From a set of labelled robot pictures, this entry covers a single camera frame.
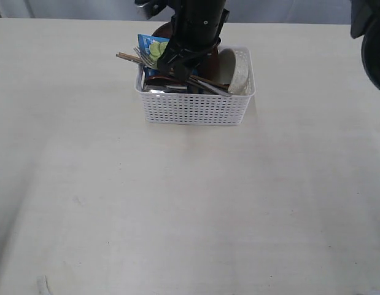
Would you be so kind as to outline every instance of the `wooden chopstick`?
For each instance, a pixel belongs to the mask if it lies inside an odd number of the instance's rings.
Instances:
[[[137,63],[139,65],[144,65],[144,62],[139,57],[135,57],[134,55],[131,55],[131,54],[119,52],[118,54],[116,54],[116,57],[119,57],[119,58],[122,58],[122,59],[128,60],[128,61],[132,61],[133,63]],[[220,84],[220,83],[217,83],[217,82],[214,82],[214,81],[211,81],[209,79],[205,79],[205,78],[202,78],[202,77],[199,77],[196,75],[190,75],[190,77],[197,79],[197,80],[200,80],[200,81],[203,81],[205,83],[209,83],[210,85],[216,86],[216,87],[221,88],[221,89],[228,90],[228,88],[229,88],[229,85],[223,85],[223,84]]]

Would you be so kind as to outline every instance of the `white bowl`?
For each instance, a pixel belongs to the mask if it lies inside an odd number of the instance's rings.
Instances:
[[[228,92],[241,95],[249,79],[249,65],[246,57],[235,49],[224,49],[219,53],[220,72],[216,82],[229,84]]]

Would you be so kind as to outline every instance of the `fork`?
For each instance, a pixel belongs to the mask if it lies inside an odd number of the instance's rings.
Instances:
[[[142,52],[139,47],[135,47],[134,48],[134,51],[136,52],[136,54],[139,56],[139,58],[143,61],[143,63],[148,66],[149,68],[151,69],[157,69],[157,61],[154,61],[152,60],[146,53]],[[225,96],[225,97],[231,97],[232,95],[230,93],[228,93],[227,91],[224,91],[222,89],[219,89],[213,85],[211,85],[209,82],[209,80],[207,80],[207,82],[204,80],[204,79],[201,79],[200,77],[197,77],[197,76],[194,76],[194,75],[191,75],[189,78],[188,78],[188,81],[189,83],[191,84],[195,84],[195,86],[202,88],[202,89],[206,89],[207,91],[210,91],[212,93],[215,93],[215,94],[219,94],[219,95],[222,95],[222,96]]]

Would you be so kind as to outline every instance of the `white table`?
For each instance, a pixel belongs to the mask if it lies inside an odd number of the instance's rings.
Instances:
[[[0,20],[0,295],[380,289],[380,92],[349,27],[225,25],[256,103],[191,127],[145,122],[115,58],[159,25]]]

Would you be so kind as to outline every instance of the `white basket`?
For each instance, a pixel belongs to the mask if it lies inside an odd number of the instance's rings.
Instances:
[[[228,47],[220,46],[219,50]],[[239,125],[251,97],[255,95],[250,51],[245,47],[229,47],[241,53],[249,65],[246,95],[197,95],[183,93],[149,93],[142,91],[143,68],[139,67],[135,89],[142,98],[146,120],[152,123],[189,125]]]

